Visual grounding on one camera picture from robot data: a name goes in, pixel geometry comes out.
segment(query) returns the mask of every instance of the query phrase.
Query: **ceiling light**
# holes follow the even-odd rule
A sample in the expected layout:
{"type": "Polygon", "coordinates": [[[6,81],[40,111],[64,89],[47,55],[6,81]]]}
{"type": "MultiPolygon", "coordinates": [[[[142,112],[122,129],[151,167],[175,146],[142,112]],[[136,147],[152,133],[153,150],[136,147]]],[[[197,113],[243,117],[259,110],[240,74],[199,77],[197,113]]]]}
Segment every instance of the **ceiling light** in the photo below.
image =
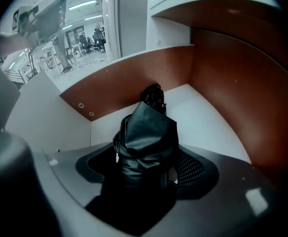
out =
{"type": "Polygon", "coordinates": [[[10,65],[10,67],[9,67],[8,70],[10,70],[10,69],[12,68],[12,66],[14,66],[14,65],[15,65],[15,62],[13,62],[13,63],[10,65]]]}
{"type": "Polygon", "coordinates": [[[96,3],[96,2],[97,2],[96,0],[92,0],[92,1],[89,1],[89,2],[83,2],[81,4],[78,4],[78,5],[75,5],[73,7],[70,7],[69,10],[74,10],[74,9],[80,8],[82,6],[93,4],[93,3],[96,3]]]}
{"type": "Polygon", "coordinates": [[[100,17],[102,17],[102,15],[98,15],[98,16],[94,16],[94,17],[90,17],[90,18],[85,18],[85,20],[90,20],[90,19],[100,18],[100,17]]]}
{"type": "Polygon", "coordinates": [[[62,30],[65,30],[65,29],[67,29],[67,28],[69,28],[69,27],[72,27],[73,25],[69,25],[69,26],[65,26],[62,30]]]}

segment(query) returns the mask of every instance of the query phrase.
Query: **brown wood panel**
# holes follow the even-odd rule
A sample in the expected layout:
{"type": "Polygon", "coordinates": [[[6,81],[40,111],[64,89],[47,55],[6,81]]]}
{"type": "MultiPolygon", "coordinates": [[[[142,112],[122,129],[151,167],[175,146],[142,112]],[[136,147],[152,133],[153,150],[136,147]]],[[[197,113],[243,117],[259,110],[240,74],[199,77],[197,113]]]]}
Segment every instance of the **brown wood panel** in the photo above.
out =
{"type": "Polygon", "coordinates": [[[156,16],[245,40],[288,70],[288,43],[282,26],[285,20],[275,7],[251,0],[199,0],[156,16]]]}
{"type": "Polygon", "coordinates": [[[164,91],[187,83],[193,50],[193,46],[171,47],[115,62],[77,82],[61,97],[90,121],[99,119],[139,102],[140,93],[154,82],[164,91]]]}
{"type": "Polygon", "coordinates": [[[288,73],[238,39],[192,31],[189,83],[226,119],[253,165],[276,182],[288,166],[288,73]]]}

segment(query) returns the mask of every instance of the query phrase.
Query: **grey surface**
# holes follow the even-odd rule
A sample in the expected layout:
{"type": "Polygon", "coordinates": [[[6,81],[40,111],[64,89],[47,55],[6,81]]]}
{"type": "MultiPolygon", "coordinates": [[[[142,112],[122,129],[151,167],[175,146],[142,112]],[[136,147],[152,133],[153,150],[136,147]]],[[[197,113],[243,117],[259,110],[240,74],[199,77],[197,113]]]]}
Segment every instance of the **grey surface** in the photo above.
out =
{"type": "Polygon", "coordinates": [[[54,174],[64,188],[81,205],[86,206],[94,197],[100,195],[102,184],[89,183],[75,169],[79,158],[87,155],[108,143],[102,143],[88,148],[47,154],[48,160],[56,159],[58,163],[51,166],[54,174]]]}
{"type": "Polygon", "coordinates": [[[90,146],[90,121],[60,97],[46,73],[20,89],[6,131],[24,138],[33,152],[55,152],[90,146]]]}
{"type": "MultiPolygon", "coordinates": [[[[82,207],[78,207],[78,209],[71,205],[70,208],[67,208],[68,203],[84,206],[100,192],[100,186],[94,186],[94,184],[85,181],[83,177],[75,173],[74,166],[76,159],[107,144],[50,154],[49,159],[55,158],[58,161],[58,164],[52,167],[55,173],[54,178],[52,178],[53,181],[51,177],[43,176],[47,175],[46,171],[41,174],[43,176],[41,178],[43,180],[42,186],[45,192],[50,194],[48,197],[53,195],[53,199],[51,200],[50,197],[49,199],[52,201],[52,205],[55,204],[57,214],[62,215],[62,220],[66,222],[66,225],[62,225],[62,228],[77,231],[72,236],[83,236],[80,235],[80,231],[83,233],[91,231],[90,234],[93,233],[94,236],[107,236],[108,232],[102,229],[105,224],[100,224],[98,219],[88,214],[82,207]],[[58,189],[62,187],[62,193],[56,191],[56,187],[58,189]],[[82,218],[74,219],[73,214],[78,212],[82,218]],[[92,220],[88,221],[84,217],[91,217],[92,220]],[[82,229],[78,231],[76,224],[79,224],[82,229]]],[[[258,219],[245,196],[248,190],[255,188],[262,190],[269,208],[272,207],[273,187],[249,163],[196,147],[183,146],[181,149],[183,151],[188,149],[212,161],[218,168],[219,181],[207,195],[199,200],[177,200],[165,217],[143,236],[237,236],[258,219]]],[[[48,168],[50,174],[53,174],[51,168],[49,166],[48,168]]]]}

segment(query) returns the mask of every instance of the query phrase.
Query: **black mesh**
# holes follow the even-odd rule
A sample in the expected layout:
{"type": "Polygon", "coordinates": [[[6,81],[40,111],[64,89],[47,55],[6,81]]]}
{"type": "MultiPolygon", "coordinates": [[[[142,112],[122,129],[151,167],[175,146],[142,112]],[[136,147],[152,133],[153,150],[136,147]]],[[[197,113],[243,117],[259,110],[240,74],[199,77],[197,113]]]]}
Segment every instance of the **black mesh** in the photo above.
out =
{"type": "Polygon", "coordinates": [[[181,153],[177,178],[179,187],[187,186],[197,181],[204,173],[204,167],[198,160],[181,153]]]}

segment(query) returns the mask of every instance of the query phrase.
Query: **person's arm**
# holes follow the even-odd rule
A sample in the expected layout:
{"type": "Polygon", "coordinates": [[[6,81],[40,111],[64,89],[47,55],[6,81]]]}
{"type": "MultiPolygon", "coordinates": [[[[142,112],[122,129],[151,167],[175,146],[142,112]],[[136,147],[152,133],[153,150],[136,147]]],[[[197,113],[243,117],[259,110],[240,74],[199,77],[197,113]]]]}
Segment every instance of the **person's arm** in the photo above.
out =
{"type": "Polygon", "coordinates": [[[0,32],[0,57],[5,57],[29,46],[27,39],[21,37],[18,33],[6,34],[0,32]]]}

